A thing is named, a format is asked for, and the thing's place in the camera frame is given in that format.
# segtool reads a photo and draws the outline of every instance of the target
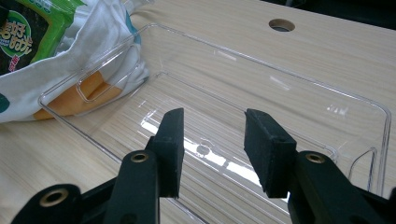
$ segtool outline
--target wood grain surface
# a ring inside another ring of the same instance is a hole
[[[291,21],[295,29],[275,31],[268,25],[273,19]],[[257,0],[158,0],[138,9],[132,20],[137,28],[159,22],[200,36],[396,112],[395,31]],[[396,186],[395,130],[393,122],[385,197]],[[9,223],[43,188],[72,183],[86,191],[114,177],[118,169],[55,119],[0,124],[0,223]],[[163,204],[166,210],[168,202]],[[172,214],[163,219],[175,222]]]

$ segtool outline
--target wooden table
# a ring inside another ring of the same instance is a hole
[[[396,32],[256,0],[158,0],[133,16],[136,27],[160,22],[210,42],[348,90],[396,112]],[[280,33],[272,19],[295,25]],[[396,186],[396,126],[391,125],[384,196]],[[82,191],[119,166],[56,120],[0,124],[0,223],[9,223],[36,192],[57,183]]]

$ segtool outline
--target transparent plastic container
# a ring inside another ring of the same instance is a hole
[[[126,40],[44,92],[39,102],[116,162],[145,147],[164,113],[183,107],[186,155],[180,198],[172,201],[180,206],[167,211],[175,220],[188,214],[197,222],[290,223],[286,200],[266,197],[244,151],[247,108],[269,113],[298,150],[328,155],[354,185],[382,195],[390,125],[384,106],[160,24],[138,33],[138,63],[150,72],[138,90],[78,116],[64,117],[48,106],[62,85],[78,87],[135,48]],[[81,96],[86,104],[96,100]]]

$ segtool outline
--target snack package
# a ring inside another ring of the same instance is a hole
[[[55,1],[38,2],[51,2],[50,9],[59,7],[55,5]],[[57,92],[57,97],[50,99],[51,107],[61,108],[59,111],[62,111],[62,115],[84,113],[135,90],[147,79],[149,73],[140,59],[141,40],[132,36],[136,29],[132,26],[124,4],[120,0],[73,2],[76,7],[73,20],[62,31],[63,35],[56,45],[54,56],[0,76],[0,122],[51,118],[37,102],[41,93],[81,71],[87,64],[95,62],[125,39],[134,42],[127,52],[107,65],[106,69],[87,77],[83,85],[78,86],[79,91],[76,86],[78,80],[70,79],[70,85],[63,85]],[[87,96],[94,96],[108,86],[112,88],[106,93],[106,97],[100,97],[89,104],[81,98],[82,92]]]
[[[0,27],[0,76],[53,56],[80,0],[0,0],[9,10]]]

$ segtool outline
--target round hole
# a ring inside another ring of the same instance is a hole
[[[51,207],[58,203],[63,202],[67,196],[69,195],[69,191],[67,189],[55,189],[48,193],[46,193],[40,200],[40,205],[43,207]]]
[[[131,161],[133,162],[142,162],[142,161],[146,161],[149,158],[148,154],[145,153],[139,153],[139,154],[135,154],[132,156]]]
[[[207,154],[210,153],[210,148],[209,147],[205,147],[205,146],[198,146],[197,148],[197,152],[203,156],[206,156]]]
[[[283,20],[283,19],[274,19],[271,20],[268,25],[276,31],[279,32],[290,32],[294,30],[295,25],[291,21]]]
[[[306,154],[306,158],[309,161],[312,161],[314,163],[323,163],[325,162],[324,158],[318,154],[314,154],[314,153],[310,153],[310,154]]]

